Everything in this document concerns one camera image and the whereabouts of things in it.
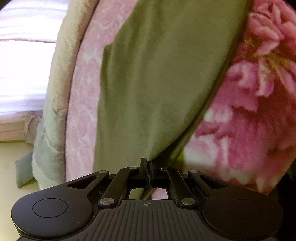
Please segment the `circular pad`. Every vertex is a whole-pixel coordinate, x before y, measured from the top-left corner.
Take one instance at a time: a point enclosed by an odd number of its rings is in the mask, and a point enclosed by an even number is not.
[[[67,203],[61,199],[46,198],[34,204],[33,212],[39,217],[54,218],[62,215],[67,208]]]
[[[238,199],[228,204],[228,211],[237,218],[252,219],[262,213],[262,207],[248,199]]]

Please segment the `beige fleece blanket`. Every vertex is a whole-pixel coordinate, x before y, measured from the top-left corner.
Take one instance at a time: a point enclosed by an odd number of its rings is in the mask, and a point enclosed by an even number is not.
[[[84,32],[99,0],[72,0],[61,25],[52,59],[32,169],[40,188],[65,182],[65,129],[71,80]]]

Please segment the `pink floral blanket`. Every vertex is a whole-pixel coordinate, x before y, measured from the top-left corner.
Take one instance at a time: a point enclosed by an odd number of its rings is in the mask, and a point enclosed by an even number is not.
[[[136,2],[101,0],[86,30],[67,116],[67,181],[93,172],[103,50]],[[224,82],[183,149],[183,171],[268,194],[296,156],[295,81],[296,12],[283,0],[255,0]]]

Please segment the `olive green fabric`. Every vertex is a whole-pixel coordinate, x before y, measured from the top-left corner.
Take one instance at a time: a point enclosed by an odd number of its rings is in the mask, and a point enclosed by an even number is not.
[[[137,3],[104,50],[95,171],[117,173],[160,153],[162,160],[182,159],[180,151],[223,79],[249,3]]]

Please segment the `black plastic device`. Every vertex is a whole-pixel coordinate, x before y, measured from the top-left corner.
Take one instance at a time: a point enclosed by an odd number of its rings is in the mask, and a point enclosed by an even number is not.
[[[169,199],[128,199],[130,190],[145,187],[166,188]],[[272,241],[283,212],[260,193],[142,158],[140,167],[98,171],[26,195],[11,217],[19,241]]]

